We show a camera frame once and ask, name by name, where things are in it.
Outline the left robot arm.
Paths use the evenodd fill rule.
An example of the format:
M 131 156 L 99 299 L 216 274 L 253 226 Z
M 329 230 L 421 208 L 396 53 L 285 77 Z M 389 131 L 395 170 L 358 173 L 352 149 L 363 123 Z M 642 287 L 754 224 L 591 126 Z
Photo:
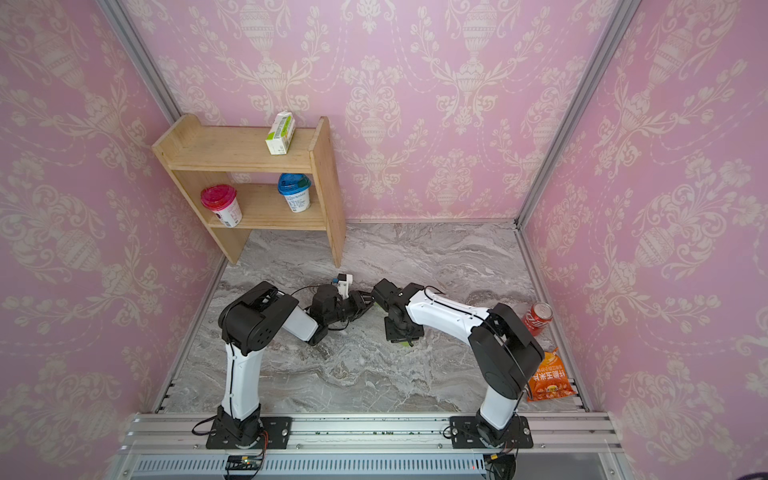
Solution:
M 272 424 L 261 418 L 259 380 L 264 353 L 281 331 L 315 346 L 336 324 L 345 329 L 374 303 L 368 292 L 339 291 L 339 281 L 317 288 L 308 308 L 294 296 L 262 281 L 230 303 L 219 315 L 218 325 L 226 351 L 226 385 L 216 415 L 210 418 L 206 447 L 283 448 L 290 422 Z

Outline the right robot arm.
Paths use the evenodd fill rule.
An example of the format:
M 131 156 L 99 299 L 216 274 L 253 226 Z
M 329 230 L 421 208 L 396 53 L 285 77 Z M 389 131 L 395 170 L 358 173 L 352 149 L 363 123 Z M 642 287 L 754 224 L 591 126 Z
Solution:
M 386 313 L 385 333 L 392 343 L 412 343 L 426 327 L 467 344 L 487 384 L 476 414 L 478 435 L 491 447 L 512 438 L 522 424 L 514 418 L 528 382 L 545 352 L 516 312 L 506 304 L 480 308 L 450 300 L 428 286 L 397 287 L 387 279 L 372 290 Z

